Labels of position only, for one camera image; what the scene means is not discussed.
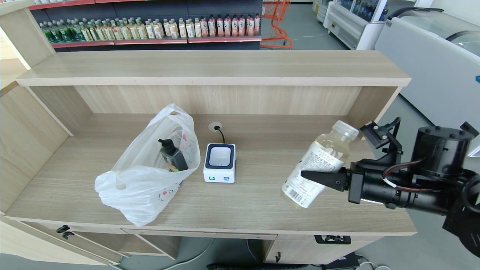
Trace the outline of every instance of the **orange shopping basket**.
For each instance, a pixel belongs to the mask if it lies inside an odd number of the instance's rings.
[[[292,49],[293,40],[290,39],[287,32],[279,26],[280,22],[283,21],[285,17],[285,12],[290,6],[290,3],[291,0],[271,0],[264,2],[262,19],[270,20],[272,30],[270,31],[270,37],[262,38],[262,44],[260,47]],[[276,44],[277,41],[283,41],[282,45]]]

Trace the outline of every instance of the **chest freezer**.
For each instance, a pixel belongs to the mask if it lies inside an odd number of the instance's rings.
[[[375,44],[412,77],[400,94],[432,123],[480,130],[480,26],[439,9],[399,10]],[[480,136],[469,156],[480,156]]]

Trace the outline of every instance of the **red shelf edge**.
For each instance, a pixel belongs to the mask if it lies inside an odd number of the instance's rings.
[[[254,37],[196,37],[189,38],[188,43],[217,43],[217,42],[252,42],[262,41],[261,36]]]
[[[29,6],[28,9],[39,10],[39,9],[47,9],[47,8],[90,5],[90,4],[95,4],[95,0],[73,0],[73,1],[48,3],[48,4],[38,4],[38,5]]]
[[[114,40],[115,45],[129,44],[186,44],[187,39],[143,39],[143,40]]]
[[[107,46],[114,45],[113,41],[79,41],[79,42],[65,42],[65,43],[53,43],[52,47],[58,48],[71,48],[71,47],[87,47],[87,46]]]

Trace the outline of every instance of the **drawer handle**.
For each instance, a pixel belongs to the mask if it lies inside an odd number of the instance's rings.
[[[348,235],[315,235],[315,241],[319,244],[349,245],[352,239]]]
[[[61,226],[60,228],[57,229],[57,233],[64,233],[64,232],[68,231],[69,229],[70,229],[69,226],[63,225],[63,226]]]
[[[72,232],[64,232],[61,236],[62,236],[63,238],[65,238],[65,239],[68,240],[68,238],[69,238],[70,236],[74,236],[74,235],[75,235],[75,234],[72,233]]]

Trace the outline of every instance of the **barcode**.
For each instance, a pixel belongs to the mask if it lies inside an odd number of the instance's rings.
[[[303,203],[305,202],[305,199],[300,194],[298,194],[294,189],[290,190],[288,194],[291,196],[291,198],[294,201],[296,201],[300,205],[303,205]]]

